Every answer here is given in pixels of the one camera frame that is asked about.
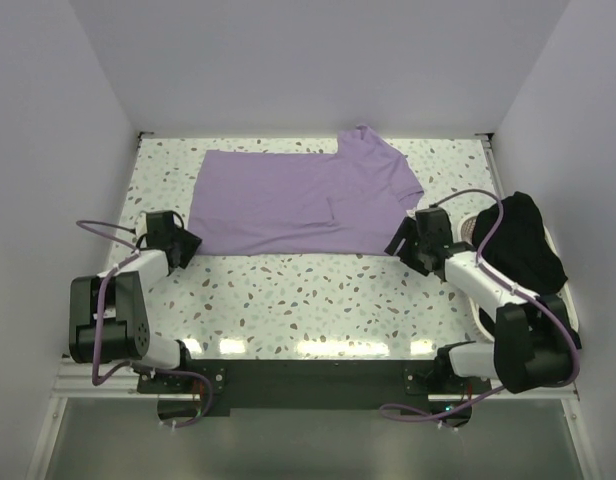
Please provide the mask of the purple t shirt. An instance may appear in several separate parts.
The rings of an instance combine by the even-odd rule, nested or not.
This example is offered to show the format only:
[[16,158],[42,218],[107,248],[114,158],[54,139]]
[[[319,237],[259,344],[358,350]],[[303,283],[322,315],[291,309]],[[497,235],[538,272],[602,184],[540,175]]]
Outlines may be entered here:
[[368,126],[332,154],[205,154],[188,229],[202,255],[381,255],[424,188],[404,154]]

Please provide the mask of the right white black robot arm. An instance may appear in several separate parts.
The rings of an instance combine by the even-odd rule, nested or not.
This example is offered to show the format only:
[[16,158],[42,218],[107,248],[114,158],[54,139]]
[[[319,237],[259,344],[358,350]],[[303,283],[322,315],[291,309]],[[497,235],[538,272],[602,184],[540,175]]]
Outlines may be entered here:
[[469,378],[497,380],[511,393],[562,387],[580,372],[576,335],[565,303],[519,286],[467,242],[453,239],[447,212],[429,208],[406,217],[385,249],[423,276],[462,290],[493,321],[492,341],[438,349],[423,380],[457,392]]

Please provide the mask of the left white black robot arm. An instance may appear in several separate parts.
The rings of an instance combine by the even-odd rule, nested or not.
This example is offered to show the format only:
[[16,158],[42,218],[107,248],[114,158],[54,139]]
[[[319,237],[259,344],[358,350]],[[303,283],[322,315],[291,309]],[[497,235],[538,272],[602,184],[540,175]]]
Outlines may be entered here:
[[161,382],[173,392],[188,390],[195,368],[183,342],[152,332],[146,296],[177,270],[184,270],[202,240],[185,228],[172,210],[149,212],[142,229],[123,230],[133,243],[101,231],[107,222],[79,220],[77,225],[130,249],[130,255],[108,270],[74,279],[69,297],[69,353],[78,364],[91,366],[91,381],[103,384],[126,366],[139,372],[160,371]]

